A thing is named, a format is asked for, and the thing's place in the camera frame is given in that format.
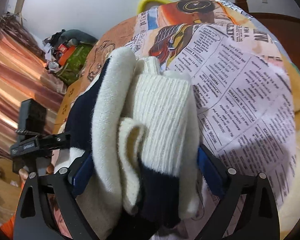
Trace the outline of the black white striped sweater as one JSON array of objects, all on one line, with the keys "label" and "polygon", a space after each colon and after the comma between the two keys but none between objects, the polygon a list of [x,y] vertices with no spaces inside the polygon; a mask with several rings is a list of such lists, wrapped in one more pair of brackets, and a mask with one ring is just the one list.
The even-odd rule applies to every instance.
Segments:
[{"label": "black white striped sweater", "polygon": [[93,173],[79,181],[76,200],[98,238],[173,228],[196,215],[199,127],[189,75],[117,48],[74,102],[65,130],[70,146],[55,170],[91,154]]}]

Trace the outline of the wooden lap desk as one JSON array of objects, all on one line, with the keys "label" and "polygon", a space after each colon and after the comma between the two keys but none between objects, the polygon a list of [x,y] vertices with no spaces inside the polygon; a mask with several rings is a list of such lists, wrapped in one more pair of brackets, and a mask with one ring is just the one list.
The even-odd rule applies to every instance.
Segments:
[{"label": "wooden lap desk", "polygon": [[71,109],[71,104],[76,100],[79,87],[80,84],[77,82],[68,87],[68,90],[66,91],[66,94],[57,113],[55,125],[52,132],[53,134],[57,134],[60,130],[60,127],[66,122]]}]

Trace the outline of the striped red orange curtain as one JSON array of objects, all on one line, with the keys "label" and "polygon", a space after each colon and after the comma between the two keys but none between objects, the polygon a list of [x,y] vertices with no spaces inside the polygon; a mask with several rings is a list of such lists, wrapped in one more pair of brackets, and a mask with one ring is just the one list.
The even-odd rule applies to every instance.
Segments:
[{"label": "striped red orange curtain", "polygon": [[51,133],[66,85],[45,69],[45,53],[14,14],[0,18],[0,159],[10,158],[21,103],[33,99],[47,109]]}]

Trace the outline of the green patterned storage basket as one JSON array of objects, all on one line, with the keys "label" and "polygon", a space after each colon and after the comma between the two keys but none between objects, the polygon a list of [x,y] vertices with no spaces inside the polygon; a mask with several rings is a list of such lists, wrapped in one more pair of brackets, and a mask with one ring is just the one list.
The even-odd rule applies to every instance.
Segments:
[{"label": "green patterned storage basket", "polygon": [[80,72],[85,65],[86,58],[93,46],[89,44],[79,44],[68,58],[64,66],[55,72],[55,75],[61,79],[67,86],[78,80]]}]

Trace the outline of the orange box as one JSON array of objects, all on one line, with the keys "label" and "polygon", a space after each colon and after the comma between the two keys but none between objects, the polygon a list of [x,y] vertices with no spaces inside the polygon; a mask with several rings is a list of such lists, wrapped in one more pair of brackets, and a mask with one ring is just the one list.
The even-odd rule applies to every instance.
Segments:
[{"label": "orange box", "polygon": [[58,60],[58,64],[61,66],[64,66],[66,61],[68,60],[68,58],[73,54],[73,52],[75,51],[76,47],[75,46],[70,46],[67,47],[64,44],[61,44],[58,47],[59,52],[61,52],[61,56]]}]

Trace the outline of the grey plush toy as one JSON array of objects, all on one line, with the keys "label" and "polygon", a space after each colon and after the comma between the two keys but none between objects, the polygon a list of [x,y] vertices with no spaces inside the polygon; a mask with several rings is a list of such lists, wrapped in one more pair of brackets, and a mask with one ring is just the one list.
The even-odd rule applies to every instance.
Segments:
[{"label": "grey plush toy", "polygon": [[74,40],[74,44],[76,46],[79,43],[94,45],[98,41],[98,39],[83,31],[77,29],[70,29],[70,30],[66,30],[60,35],[58,42],[64,43],[64,42],[69,42],[70,40]]}]

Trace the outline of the newspaper print bed blanket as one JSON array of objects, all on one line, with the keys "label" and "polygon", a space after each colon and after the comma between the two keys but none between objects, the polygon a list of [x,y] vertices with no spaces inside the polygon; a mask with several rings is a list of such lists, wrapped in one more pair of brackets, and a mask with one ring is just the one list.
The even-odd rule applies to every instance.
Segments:
[{"label": "newspaper print bed blanket", "polygon": [[[99,77],[110,53],[121,47],[130,48],[137,59],[156,57],[162,72],[189,75],[198,148],[205,145],[241,175],[265,173],[278,211],[290,195],[296,167],[290,81],[272,38],[240,24],[236,16],[217,1],[181,0],[122,22],[89,53],[85,74],[76,81],[76,99]],[[198,163],[197,168],[199,207],[193,218],[173,228],[138,229],[134,237],[115,231],[108,239],[197,239],[219,202]],[[234,232],[245,198],[240,196],[225,236]]]}]

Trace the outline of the yellow foam bed rail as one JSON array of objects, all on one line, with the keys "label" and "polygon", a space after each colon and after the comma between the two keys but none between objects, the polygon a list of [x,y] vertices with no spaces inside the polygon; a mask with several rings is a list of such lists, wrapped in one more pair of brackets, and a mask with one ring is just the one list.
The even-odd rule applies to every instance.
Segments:
[{"label": "yellow foam bed rail", "polygon": [[171,0],[139,0],[138,5],[137,5],[137,9],[136,9],[136,14],[140,14],[144,11],[146,11],[147,6],[150,4],[154,4],[154,5],[162,5],[162,4],[168,4],[171,3]]}]

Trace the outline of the wooden bed post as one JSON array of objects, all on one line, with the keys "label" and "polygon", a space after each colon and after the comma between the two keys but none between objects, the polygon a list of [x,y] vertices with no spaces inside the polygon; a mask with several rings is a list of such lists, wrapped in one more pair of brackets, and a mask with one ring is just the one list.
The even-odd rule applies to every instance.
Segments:
[{"label": "wooden bed post", "polygon": [[247,0],[234,0],[234,1],[235,1],[234,4],[236,6],[241,8],[243,11],[249,13],[249,7],[248,7]]}]

